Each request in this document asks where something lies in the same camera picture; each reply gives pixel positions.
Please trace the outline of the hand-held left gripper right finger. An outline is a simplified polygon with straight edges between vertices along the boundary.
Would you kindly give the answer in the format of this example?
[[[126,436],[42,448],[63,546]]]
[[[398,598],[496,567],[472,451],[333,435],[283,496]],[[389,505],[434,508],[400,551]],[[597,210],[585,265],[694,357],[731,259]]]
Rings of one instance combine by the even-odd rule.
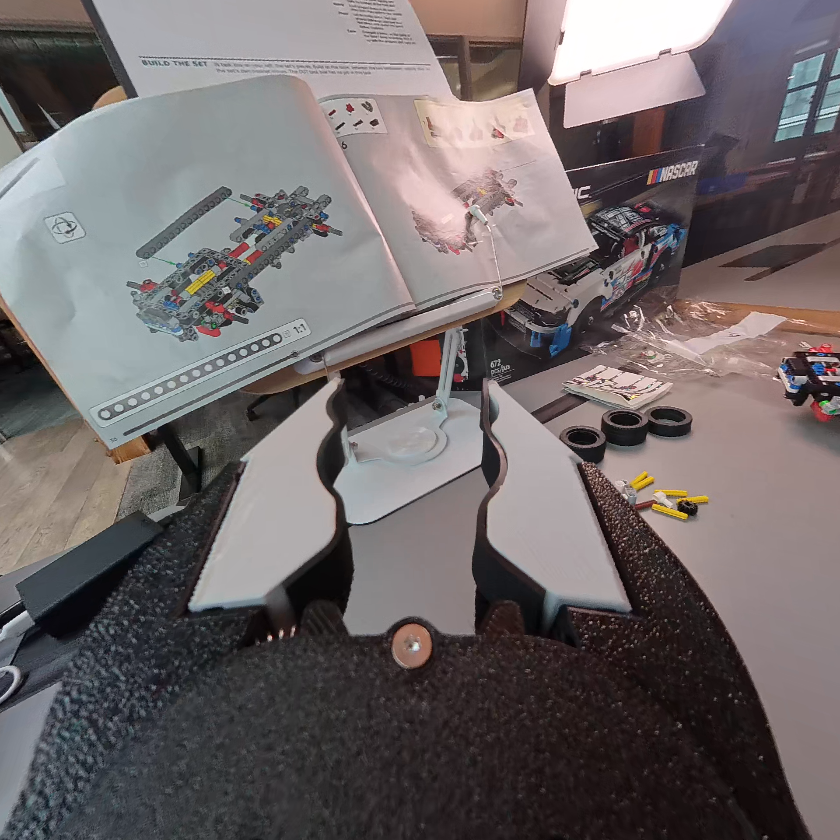
[[[487,484],[472,556],[479,600],[515,602],[522,614],[566,606],[629,614],[584,462],[492,380],[482,385],[479,426]]]

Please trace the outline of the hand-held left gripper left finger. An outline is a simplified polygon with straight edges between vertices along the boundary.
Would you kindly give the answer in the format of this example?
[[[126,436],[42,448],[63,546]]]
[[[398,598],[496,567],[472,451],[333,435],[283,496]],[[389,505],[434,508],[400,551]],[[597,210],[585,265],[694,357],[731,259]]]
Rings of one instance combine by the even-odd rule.
[[[191,614],[255,607],[290,631],[310,600],[340,600],[352,549],[335,483],[346,466],[344,380],[333,378],[241,458],[189,600]]]

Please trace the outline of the brick toy car model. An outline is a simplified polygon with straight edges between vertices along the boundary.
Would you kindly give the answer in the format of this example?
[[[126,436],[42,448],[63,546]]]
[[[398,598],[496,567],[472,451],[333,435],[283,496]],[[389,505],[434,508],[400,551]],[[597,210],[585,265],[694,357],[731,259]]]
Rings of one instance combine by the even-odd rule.
[[[810,403],[819,422],[839,418],[839,353],[830,343],[783,358],[777,373],[785,398],[794,406]]]

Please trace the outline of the black toy tyre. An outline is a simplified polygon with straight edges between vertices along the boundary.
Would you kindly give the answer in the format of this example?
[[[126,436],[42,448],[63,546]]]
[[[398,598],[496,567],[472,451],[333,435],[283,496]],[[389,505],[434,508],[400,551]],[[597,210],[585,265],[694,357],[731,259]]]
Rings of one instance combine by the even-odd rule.
[[[639,446],[648,436],[648,417],[632,410],[612,409],[602,415],[601,430],[609,445]]]
[[[599,464],[606,454],[606,436],[599,428],[569,426],[560,432],[559,440],[587,463]]]
[[[693,416],[675,406],[652,406],[645,413],[649,434],[663,438],[681,438],[692,430]]]

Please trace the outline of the cluster of small yellow pegs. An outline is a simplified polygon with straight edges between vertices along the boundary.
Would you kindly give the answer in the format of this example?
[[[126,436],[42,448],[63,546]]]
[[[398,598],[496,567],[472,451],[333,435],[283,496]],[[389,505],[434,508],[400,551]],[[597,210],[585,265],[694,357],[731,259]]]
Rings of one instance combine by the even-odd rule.
[[[687,490],[660,486],[647,471],[633,479],[617,479],[612,484],[636,512],[651,511],[683,522],[696,517],[710,502],[707,495],[691,495]]]

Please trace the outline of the sticker sheet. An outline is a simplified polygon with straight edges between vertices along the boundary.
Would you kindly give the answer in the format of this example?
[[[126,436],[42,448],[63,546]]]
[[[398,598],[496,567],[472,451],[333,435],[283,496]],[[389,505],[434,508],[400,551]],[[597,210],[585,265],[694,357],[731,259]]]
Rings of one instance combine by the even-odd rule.
[[[672,387],[670,382],[604,365],[597,365],[563,383],[567,393],[605,406],[634,411],[665,396]]]

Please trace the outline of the black power adapter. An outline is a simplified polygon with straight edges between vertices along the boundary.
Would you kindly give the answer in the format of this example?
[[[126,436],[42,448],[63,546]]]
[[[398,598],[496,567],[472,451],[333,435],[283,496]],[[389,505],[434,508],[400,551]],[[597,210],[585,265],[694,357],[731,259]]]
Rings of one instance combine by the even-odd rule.
[[[140,553],[163,530],[141,512],[116,521],[17,584],[22,607],[52,637],[75,633],[99,613]]]

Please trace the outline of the clear plastic bag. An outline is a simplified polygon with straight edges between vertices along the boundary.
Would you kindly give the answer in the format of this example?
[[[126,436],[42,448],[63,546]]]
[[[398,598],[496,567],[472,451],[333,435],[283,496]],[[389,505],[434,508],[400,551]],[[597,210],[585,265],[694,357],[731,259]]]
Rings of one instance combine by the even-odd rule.
[[[692,351],[693,339],[728,329],[750,312],[778,314],[786,320],[755,339]],[[655,300],[638,303],[616,315],[581,347],[603,363],[659,379],[680,376],[744,375],[771,379],[783,360],[796,351],[830,343],[838,350],[838,312],[774,308],[762,304]]]

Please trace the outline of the white paper slip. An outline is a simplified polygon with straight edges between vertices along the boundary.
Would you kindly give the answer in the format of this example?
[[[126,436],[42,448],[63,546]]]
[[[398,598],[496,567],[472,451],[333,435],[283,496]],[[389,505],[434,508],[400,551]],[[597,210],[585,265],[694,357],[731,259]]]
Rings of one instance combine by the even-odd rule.
[[[729,345],[743,340],[755,339],[778,327],[786,320],[778,314],[751,311],[749,315],[728,329],[713,333],[705,338],[692,339],[692,351],[703,354],[718,346]]]

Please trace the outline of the black toy car box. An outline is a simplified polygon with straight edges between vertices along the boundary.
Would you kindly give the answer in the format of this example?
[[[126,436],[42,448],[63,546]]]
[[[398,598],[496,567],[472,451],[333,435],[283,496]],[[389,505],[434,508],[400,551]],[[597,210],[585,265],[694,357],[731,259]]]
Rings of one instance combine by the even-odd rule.
[[[703,143],[568,171],[595,251],[530,279],[508,310],[480,321],[485,374],[501,385],[580,358],[684,264]]]

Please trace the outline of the open instruction booklet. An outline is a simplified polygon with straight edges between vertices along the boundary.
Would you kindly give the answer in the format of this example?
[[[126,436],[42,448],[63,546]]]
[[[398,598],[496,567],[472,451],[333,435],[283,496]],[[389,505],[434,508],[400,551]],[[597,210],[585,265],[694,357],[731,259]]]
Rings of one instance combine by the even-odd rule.
[[[380,352],[595,249],[531,91],[113,104],[2,170],[2,305],[114,449],[320,355]]]

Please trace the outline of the printed white paper sheet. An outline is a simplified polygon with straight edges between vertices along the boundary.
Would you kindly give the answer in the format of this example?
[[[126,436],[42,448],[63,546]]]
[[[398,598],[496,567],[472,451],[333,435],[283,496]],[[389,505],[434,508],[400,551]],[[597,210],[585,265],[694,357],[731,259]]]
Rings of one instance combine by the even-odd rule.
[[[281,74],[317,98],[452,92],[410,3],[85,2],[131,95]]]

